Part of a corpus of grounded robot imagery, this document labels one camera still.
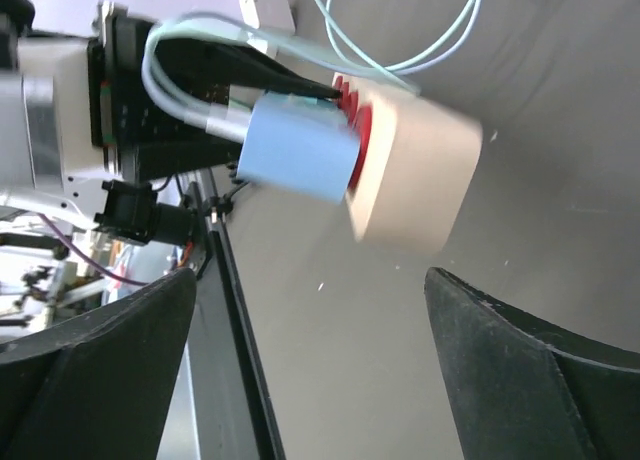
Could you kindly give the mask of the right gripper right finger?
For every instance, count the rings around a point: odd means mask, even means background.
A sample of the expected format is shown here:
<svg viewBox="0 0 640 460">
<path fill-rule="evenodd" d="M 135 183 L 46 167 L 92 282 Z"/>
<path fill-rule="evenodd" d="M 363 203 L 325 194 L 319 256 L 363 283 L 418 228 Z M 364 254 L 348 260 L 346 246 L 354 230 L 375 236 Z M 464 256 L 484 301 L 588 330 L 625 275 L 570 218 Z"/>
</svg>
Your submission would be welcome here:
<svg viewBox="0 0 640 460">
<path fill-rule="evenodd" d="M 424 294 L 467 459 L 636 459 L 639 355 L 428 270 Z"/>
</svg>

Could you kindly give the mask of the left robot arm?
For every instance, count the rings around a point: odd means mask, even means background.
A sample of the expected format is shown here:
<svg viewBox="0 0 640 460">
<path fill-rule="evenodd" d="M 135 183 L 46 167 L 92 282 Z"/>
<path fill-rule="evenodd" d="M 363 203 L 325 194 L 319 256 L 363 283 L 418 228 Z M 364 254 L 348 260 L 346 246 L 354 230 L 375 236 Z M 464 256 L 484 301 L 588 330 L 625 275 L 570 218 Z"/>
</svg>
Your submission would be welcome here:
<svg viewBox="0 0 640 460">
<path fill-rule="evenodd" d="M 37 32 L 30 0 L 1 0 L 1 204 L 77 227 L 153 236 L 201 216 L 162 204 L 153 175 L 234 161 L 247 179 L 338 202 L 359 141 L 335 88 L 252 47 L 218 12 L 160 21 L 98 8 L 92 37 Z"/>
</svg>

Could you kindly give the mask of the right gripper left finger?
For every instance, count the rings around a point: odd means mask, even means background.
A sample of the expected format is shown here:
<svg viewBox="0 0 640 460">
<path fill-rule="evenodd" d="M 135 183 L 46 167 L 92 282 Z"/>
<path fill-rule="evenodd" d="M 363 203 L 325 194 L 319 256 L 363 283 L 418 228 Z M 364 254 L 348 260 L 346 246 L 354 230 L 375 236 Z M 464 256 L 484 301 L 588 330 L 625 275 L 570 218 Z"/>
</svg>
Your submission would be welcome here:
<svg viewBox="0 0 640 460">
<path fill-rule="evenodd" d="M 176 270 L 1 346 L 4 459 L 153 459 L 196 300 Z"/>
</svg>

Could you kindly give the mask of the beige wooden power strip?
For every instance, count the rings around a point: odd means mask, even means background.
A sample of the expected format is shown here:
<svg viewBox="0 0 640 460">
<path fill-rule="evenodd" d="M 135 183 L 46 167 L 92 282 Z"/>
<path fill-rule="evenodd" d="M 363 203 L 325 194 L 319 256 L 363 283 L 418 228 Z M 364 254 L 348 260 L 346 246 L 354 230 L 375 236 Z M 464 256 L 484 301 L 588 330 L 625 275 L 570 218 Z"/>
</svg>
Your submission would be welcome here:
<svg viewBox="0 0 640 460">
<path fill-rule="evenodd" d="M 337 73 L 333 86 L 360 140 L 345 195 L 355 239 L 439 252 L 479 161 L 481 123 L 369 79 Z"/>
</svg>

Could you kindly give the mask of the white honor charger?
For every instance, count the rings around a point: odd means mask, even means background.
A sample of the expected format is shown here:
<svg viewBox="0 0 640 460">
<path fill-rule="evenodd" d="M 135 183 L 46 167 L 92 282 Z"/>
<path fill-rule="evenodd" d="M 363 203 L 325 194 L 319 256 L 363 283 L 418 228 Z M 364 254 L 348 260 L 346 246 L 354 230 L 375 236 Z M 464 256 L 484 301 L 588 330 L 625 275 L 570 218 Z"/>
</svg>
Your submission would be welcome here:
<svg viewBox="0 0 640 460">
<path fill-rule="evenodd" d="M 295 33 L 289 0 L 239 0 L 243 21 L 256 29 Z"/>
</svg>

